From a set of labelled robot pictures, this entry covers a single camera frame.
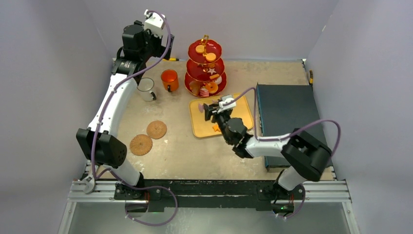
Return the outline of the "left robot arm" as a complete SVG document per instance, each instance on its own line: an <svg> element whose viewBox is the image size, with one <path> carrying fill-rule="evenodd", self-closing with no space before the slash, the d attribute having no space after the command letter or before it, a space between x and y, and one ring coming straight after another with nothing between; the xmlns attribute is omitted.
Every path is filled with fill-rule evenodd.
<svg viewBox="0 0 413 234"><path fill-rule="evenodd" d="M127 146L117 139L120 120L143 74L149 70L147 61L170 57L174 36L164 19L136 20L123 29L123 45L113 62L110 84L93 120L85 129L78 129L76 139L87 160L91 162L88 175L83 178L85 193L91 193L95 182L103 175L98 166L110 172L123 184L132 199L145 194L144 176L126 159Z"/></svg>

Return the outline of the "orange fish cookie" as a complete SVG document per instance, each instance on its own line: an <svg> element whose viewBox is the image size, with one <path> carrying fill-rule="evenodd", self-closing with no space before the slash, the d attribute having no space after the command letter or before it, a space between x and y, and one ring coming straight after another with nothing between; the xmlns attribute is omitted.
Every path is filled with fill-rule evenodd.
<svg viewBox="0 0 413 234"><path fill-rule="evenodd" d="M217 124L214 125L212 128L213 128L214 132L221 132L221 130L220 130L220 128Z"/></svg>

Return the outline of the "red white cake slice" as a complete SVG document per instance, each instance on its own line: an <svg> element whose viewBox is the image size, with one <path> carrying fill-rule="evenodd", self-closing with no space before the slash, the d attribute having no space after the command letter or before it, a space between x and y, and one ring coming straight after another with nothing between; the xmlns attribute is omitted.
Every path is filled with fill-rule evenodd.
<svg viewBox="0 0 413 234"><path fill-rule="evenodd" d="M209 97L209 91L206 88L201 88L200 89L200 96L203 98Z"/></svg>

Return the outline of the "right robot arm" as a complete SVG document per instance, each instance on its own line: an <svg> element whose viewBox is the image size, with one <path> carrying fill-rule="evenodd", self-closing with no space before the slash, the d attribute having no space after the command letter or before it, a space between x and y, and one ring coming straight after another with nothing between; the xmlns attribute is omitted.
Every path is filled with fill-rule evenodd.
<svg viewBox="0 0 413 234"><path fill-rule="evenodd" d="M258 137L247 132L241 118L231 117L232 108L220 102L203 104L205 120L218 125L225 142L240 158L281 157L289 168L283 170L274 185L274 194L286 198L305 181L318 182L332 156L331 149L306 131L295 129L274 138Z"/></svg>

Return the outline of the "square scalloped biscuit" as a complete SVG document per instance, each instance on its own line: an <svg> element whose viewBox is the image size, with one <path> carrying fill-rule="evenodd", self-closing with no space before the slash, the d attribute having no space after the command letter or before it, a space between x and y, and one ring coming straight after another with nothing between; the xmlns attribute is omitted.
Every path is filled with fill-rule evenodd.
<svg viewBox="0 0 413 234"><path fill-rule="evenodd" d="M219 78L220 76L221 76L220 74L214 74L214 75L211 75L211 76L209 77L209 79L210 79L210 80L215 80L215 79Z"/></svg>

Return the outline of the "pink handled metal tongs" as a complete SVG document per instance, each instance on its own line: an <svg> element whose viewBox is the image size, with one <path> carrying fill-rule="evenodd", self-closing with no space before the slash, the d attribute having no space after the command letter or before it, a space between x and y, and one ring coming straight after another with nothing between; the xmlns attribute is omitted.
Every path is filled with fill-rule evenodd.
<svg viewBox="0 0 413 234"><path fill-rule="evenodd" d="M201 104L201 103L198 104L198 110L200 111L200 113L203 113L203 112L204 112L204 106L203 106L203 104Z"/></svg>

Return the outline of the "round biscuit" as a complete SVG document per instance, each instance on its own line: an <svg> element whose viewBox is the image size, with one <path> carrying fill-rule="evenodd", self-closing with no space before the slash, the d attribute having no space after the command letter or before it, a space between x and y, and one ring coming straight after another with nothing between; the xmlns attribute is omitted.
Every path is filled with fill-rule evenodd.
<svg viewBox="0 0 413 234"><path fill-rule="evenodd" d="M205 45L202 45L202 44L197 45L197 46L195 47L195 52L196 52L197 54L206 54L206 46L205 46Z"/></svg>
<svg viewBox="0 0 413 234"><path fill-rule="evenodd" d="M217 58L217 56L216 56L215 53L207 53L207 54L205 55L205 59L206 59L208 62L213 62L213 61L216 60L216 58Z"/></svg>

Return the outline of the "red three tier stand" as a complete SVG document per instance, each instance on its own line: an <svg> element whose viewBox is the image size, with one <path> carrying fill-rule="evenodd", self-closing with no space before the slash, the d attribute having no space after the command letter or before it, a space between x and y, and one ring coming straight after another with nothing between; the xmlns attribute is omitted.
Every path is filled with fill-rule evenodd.
<svg viewBox="0 0 413 234"><path fill-rule="evenodd" d="M197 54L195 52L195 47L199 44L206 46L206 54L207 53L215 53L217 58L213 62L208 62L205 59L206 54ZM222 47L221 45L213 39L209 38L209 35L204 35L201 39L193 42L188 47L188 61L186 63L186 73L184 77L185 87L191 93L189 89L189 83L193 80L198 82L202 82L203 85L201 88L205 88L205 84L208 82L212 82L214 80L210 80L210 74L207 73L209 68L214 68L217 74L220 74L222 77L222 83L219 84L219 89L214 94L209 94L209 97L213 97L218 95L222 92L227 85L227 75L225 72L225 64L222 59Z"/></svg>

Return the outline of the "white iced star cookie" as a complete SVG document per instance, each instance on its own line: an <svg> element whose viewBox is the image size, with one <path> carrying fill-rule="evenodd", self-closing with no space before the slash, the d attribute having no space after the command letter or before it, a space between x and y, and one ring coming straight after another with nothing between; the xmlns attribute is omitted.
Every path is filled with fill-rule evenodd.
<svg viewBox="0 0 413 234"><path fill-rule="evenodd" d="M209 73L210 75L214 75L214 74L216 74L217 72L215 71L214 68L209 68L209 69L207 70L207 73Z"/></svg>

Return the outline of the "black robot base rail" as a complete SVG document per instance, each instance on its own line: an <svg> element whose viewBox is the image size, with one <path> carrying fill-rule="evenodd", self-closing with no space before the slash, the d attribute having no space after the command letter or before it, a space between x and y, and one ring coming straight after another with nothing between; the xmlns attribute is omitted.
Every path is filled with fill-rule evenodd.
<svg viewBox="0 0 413 234"><path fill-rule="evenodd" d="M304 189L300 185L290 192L282 192L273 184L272 180L144 179L142 191L116 183L114 199L127 203L142 200L149 205L150 212L162 212L166 207L175 206L270 211L279 209L291 198L303 198Z"/></svg>

